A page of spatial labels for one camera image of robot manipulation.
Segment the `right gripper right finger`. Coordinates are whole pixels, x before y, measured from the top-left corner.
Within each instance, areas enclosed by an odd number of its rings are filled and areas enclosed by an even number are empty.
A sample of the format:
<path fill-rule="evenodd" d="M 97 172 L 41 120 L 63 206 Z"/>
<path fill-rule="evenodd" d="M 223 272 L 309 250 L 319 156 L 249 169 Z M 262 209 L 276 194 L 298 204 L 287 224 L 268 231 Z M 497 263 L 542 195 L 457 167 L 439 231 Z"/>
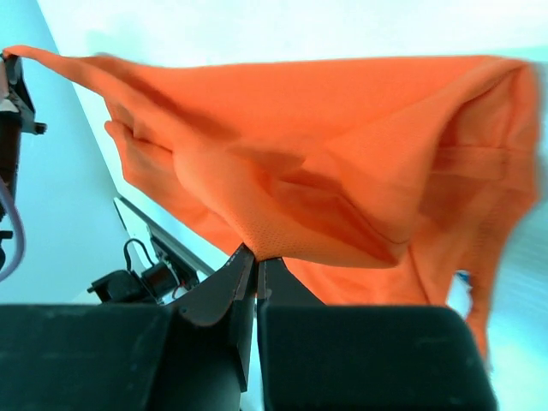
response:
<path fill-rule="evenodd" d="M 283 259 L 259 263 L 257 296 L 263 402 L 266 410 L 284 410 L 295 404 L 291 373 L 302 363 L 300 318 L 293 316 L 324 303 L 289 271 Z"/>

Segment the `orange t shirt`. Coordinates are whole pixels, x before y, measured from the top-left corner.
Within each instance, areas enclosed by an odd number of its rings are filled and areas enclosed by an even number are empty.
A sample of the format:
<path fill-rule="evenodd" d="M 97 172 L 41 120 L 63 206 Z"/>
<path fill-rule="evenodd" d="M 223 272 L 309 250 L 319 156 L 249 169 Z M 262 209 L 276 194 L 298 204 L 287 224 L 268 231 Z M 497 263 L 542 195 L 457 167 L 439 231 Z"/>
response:
<path fill-rule="evenodd" d="M 530 62 L 387 57 L 161 68 L 33 59 L 100 95 L 126 182 L 224 253 L 282 257 L 326 304 L 442 306 L 471 277 L 482 354 L 497 268 L 539 199 Z"/>

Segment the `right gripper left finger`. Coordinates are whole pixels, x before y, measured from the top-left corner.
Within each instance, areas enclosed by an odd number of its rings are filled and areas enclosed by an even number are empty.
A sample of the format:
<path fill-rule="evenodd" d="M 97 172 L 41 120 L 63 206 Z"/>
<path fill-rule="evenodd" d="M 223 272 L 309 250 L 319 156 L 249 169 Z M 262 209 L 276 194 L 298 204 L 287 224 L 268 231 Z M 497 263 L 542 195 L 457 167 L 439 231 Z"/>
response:
<path fill-rule="evenodd" d="M 253 253 L 240 245 L 203 283 L 171 304 L 197 350 L 225 354 L 240 391 L 247 391 L 253 334 Z"/>

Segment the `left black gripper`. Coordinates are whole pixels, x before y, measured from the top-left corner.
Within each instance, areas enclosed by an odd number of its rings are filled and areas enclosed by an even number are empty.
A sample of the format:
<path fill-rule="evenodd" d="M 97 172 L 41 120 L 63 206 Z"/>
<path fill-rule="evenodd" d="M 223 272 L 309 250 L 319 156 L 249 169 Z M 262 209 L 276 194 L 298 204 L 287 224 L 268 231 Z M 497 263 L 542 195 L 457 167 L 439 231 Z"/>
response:
<path fill-rule="evenodd" d="M 23 78 L 22 60 L 1 54 L 1 179 L 15 199 L 23 133 L 41 135 L 46 124 L 35 121 L 35 108 Z"/>

